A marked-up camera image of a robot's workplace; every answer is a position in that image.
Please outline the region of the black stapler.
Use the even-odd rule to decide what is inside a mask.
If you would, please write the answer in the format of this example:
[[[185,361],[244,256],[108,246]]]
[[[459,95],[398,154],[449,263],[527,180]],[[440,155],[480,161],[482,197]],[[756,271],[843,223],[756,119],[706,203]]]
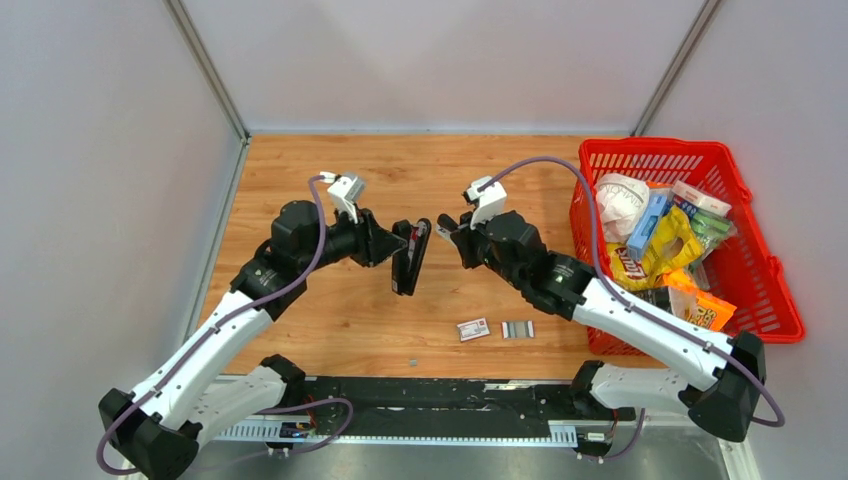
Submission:
[[[406,241],[406,246],[392,256],[392,290],[395,294],[414,294],[432,230],[427,218],[413,223],[401,220],[393,225],[392,233]]]

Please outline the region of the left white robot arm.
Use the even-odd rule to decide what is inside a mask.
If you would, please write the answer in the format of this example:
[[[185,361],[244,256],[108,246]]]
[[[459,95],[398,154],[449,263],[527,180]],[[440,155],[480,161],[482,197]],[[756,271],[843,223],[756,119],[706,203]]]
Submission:
[[[371,268],[402,257],[412,226],[382,227],[357,205],[334,213],[327,224],[317,201],[285,204],[270,236],[241,267],[207,320],[165,363],[129,391],[109,390],[98,410],[104,426],[95,458],[110,475],[141,473],[176,479],[198,452],[224,430],[265,410],[290,415],[306,409],[305,372],[274,354],[239,381],[215,388],[222,369],[272,326],[307,290],[315,270],[345,259]],[[105,459],[113,448],[131,466]]]

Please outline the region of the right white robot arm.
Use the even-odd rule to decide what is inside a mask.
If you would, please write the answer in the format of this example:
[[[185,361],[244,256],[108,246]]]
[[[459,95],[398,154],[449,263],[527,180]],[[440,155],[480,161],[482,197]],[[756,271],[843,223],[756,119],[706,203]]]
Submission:
[[[546,247],[538,229],[510,211],[472,226],[438,217],[438,231],[457,248],[466,269],[485,267],[536,310],[610,333],[662,363],[660,369],[621,368],[587,361],[570,392],[583,418],[621,407],[688,416],[727,441],[746,439],[760,399],[767,396],[765,347],[754,333],[733,336],[698,327],[616,286],[596,269]]]

